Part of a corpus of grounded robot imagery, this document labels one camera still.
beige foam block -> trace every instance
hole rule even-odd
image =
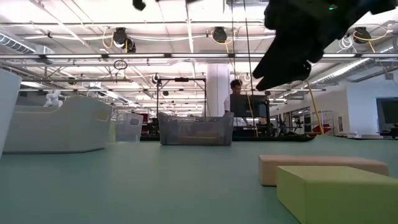
[[[376,174],[389,175],[385,162],[360,157],[260,155],[259,175],[262,185],[276,186],[278,166],[348,166]]]

yellow pole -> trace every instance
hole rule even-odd
[[[314,99],[313,94],[312,94],[311,85],[310,85],[310,83],[309,83],[308,81],[307,81],[307,85],[308,85],[308,89],[310,90],[310,94],[311,94],[311,98],[312,98],[312,103],[313,103],[313,108],[314,108],[314,110],[315,110],[315,114],[317,115],[317,120],[318,120],[319,127],[320,127],[320,129],[321,129],[321,134],[324,134],[324,132],[323,132],[323,126],[322,126],[322,123],[321,123],[321,119],[319,118],[319,114],[318,114],[317,104],[315,103],[315,99]]]

clear plastic bin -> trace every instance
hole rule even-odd
[[[223,117],[175,117],[159,113],[162,145],[230,146],[233,113]]]
[[[115,140],[139,142],[142,130],[142,115],[133,113],[116,114]]]

computer monitor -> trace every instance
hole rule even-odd
[[[267,116],[266,96],[230,95],[231,112],[237,118],[262,118]]]
[[[384,113],[384,121],[387,124],[398,123],[398,100],[386,100],[381,102]]]

black screen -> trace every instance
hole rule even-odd
[[[386,100],[381,102],[384,120],[387,124],[398,123],[398,100]]]

